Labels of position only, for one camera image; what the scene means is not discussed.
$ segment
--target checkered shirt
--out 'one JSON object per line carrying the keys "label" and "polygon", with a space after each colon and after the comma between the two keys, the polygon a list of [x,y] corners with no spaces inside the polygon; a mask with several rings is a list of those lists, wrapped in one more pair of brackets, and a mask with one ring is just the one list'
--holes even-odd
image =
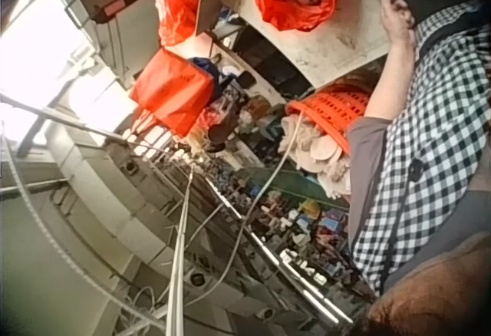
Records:
{"label": "checkered shirt", "polygon": [[[454,6],[418,25],[417,57],[434,32],[473,10],[472,3]],[[353,246],[355,264],[378,294],[397,211],[402,216],[389,275],[444,224],[476,171],[489,132],[489,40],[486,25],[431,48],[415,70],[406,108],[387,128],[381,178]],[[423,163],[416,182],[408,179],[414,160]]]}

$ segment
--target plastic bag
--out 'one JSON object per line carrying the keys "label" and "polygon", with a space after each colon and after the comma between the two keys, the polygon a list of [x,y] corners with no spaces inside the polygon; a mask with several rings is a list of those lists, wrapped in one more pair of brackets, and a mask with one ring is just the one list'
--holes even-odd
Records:
{"label": "plastic bag", "polygon": [[262,20],[279,31],[297,29],[311,31],[334,13],[337,0],[322,0],[319,5],[305,6],[296,2],[255,0]]}
{"label": "plastic bag", "polygon": [[147,122],[150,113],[152,124],[158,120],[179,137],[185,137],[211,98],[212,89],[213,79],[205,71],[161,48],[130,92],[130,98],[139,105],[132,130],[142,121]]}
{"label": "plastic bag", "polygon": [[162,46],[175,46],[194,34],[199,0],[156,0]]}

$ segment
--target person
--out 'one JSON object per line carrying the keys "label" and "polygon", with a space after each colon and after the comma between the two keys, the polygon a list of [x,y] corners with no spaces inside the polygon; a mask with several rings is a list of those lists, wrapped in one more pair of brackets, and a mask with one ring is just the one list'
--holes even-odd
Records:
{"label": "person", "polygon": [[466,2],[415,27],[404,0],[381,6],[390,50],[348,128],[349,245],[377,300],[351,334],[490,334],[491,11]]}

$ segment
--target plastic basket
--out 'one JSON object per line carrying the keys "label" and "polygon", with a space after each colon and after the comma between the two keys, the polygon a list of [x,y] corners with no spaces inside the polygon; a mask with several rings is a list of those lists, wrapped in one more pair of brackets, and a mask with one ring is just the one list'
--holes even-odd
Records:
{"label": "plastic basket", "polygon": [[293,100],[286,105],[286,113],[304,111],[326,134],[330,135],[349,154],[346,129],[353,120],[363,116],[367,108],[368,93],[353,84],[333,84],[304,100]]}

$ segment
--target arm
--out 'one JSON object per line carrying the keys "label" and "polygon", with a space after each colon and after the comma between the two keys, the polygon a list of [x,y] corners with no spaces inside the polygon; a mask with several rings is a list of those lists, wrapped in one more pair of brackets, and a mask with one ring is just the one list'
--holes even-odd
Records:
{"label": "arm", "polygon": [[382,0],[382,22],[390,50],[365,116],[393,120],[404,109],[413,77],[414,18],[403,0]]}

